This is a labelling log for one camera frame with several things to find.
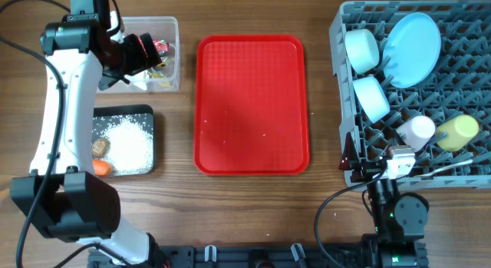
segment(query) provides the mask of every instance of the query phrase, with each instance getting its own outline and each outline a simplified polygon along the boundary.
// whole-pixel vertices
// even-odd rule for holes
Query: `black container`
[[[151,106],[147,104],[138,104],[138,105],[125,105],[125,106],[115,106],[115,107],[105,107],[105,108],[95,108],[94,109],[94,119],[92,120],[92,144],[99,138],[102,138],[101,134],[104,130],[106,130],[111,124],[120,123],[120,120],[125,117],[131,117],[137,123],[144,124],[143,130],[146,131],[152,137],[153,144],[153,159],[151,168],[148,171],[145,171],[141,174],[117,174],[114,171],[111,176],[119,177],[119,176],[129,176],[129,175],[144,175],[151,173],[155,168],[155,155],[157,143],[155,142],[155,118],[153,116],[153,109]]]

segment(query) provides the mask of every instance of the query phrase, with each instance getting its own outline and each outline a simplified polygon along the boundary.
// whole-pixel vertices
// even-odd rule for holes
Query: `yellow cup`
[[[479,124],[474,117],[462,114],[447,121],[437,128],[436,136],[447,133],[447,137],[438,141],[438,146],[445,151],[458,151],[479,132]]]

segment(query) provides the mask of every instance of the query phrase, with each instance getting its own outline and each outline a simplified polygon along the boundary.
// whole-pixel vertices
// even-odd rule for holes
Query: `wooden tabletop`
[[[68,5],[69,0],[56,0]],[[332,75],[328,29],[348,0],[117,0],[123,16],[177,18],[182,42],[181,90],[169,94],[97,97],[97,106],[149,104],[157,115],[157,168],[148,176],[107,180],[121,197],[123,215],[160,245],[219,246],[314,244],[320,203],[346,187],[338,171],[341,122]],[[12,6],[0,15],[2,36],[40,52],[39,35],[63,11],[42,2]],[[289,33],[305,46],[311,163],[296,177],[207,177],[193,165],[196,49],[207,35]],[[25,217],[12,203],[9,183],[27,175],[34,156],[46,93],[46,71],[32,57],[0,45],[0,268],[13,267]],[[434,189],[426,237],[431,267],[489,267],[491,192]],[[356,242],[373,233],[359,193],[333,201],[321,217],[325,242]],[[26,267],[49,267],[77,248],[44,240],[33,228]],[[68,266],[83,267],[86,254]]]

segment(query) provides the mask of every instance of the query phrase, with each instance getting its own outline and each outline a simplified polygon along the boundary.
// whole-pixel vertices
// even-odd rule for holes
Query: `white cup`
[[[406,121],[396,132],[403,135],[402,140],[411,146],[414,152],[418,152],[435,134],[436,129],[431,118],[420,115]]]
[[[344,37],[351,67],[363,74],[378,65],[380,55],[374,35],[367,29],[347,31]]]
[[[353,89],[361,107],[372,123],[379,121],[389,113],[389,102],[374,76],[354,80]]]

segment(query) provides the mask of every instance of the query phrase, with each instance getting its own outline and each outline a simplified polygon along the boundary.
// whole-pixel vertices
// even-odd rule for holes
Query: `cup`
[[[447,137],[437,142],[445,151],[458,151],[472,140],[479,132],[479,124],[474,117],[459,115],[437,128],[437,134],[447,133]]]
[[[372,123],[379,121],[389,113],[389,102],[374,76],[354,80],[353,89],[361,107]]]
[[[403,135],[402,140],[411,146],[414,152],[418,152],[435,134],[436,129],[431,118],[419,115],[399,126],[396,132]]]
[[[377,41],[367,29],[347,31],[344,45],[348,60],[356,73],[363,74],[378,65],[380,55]]]

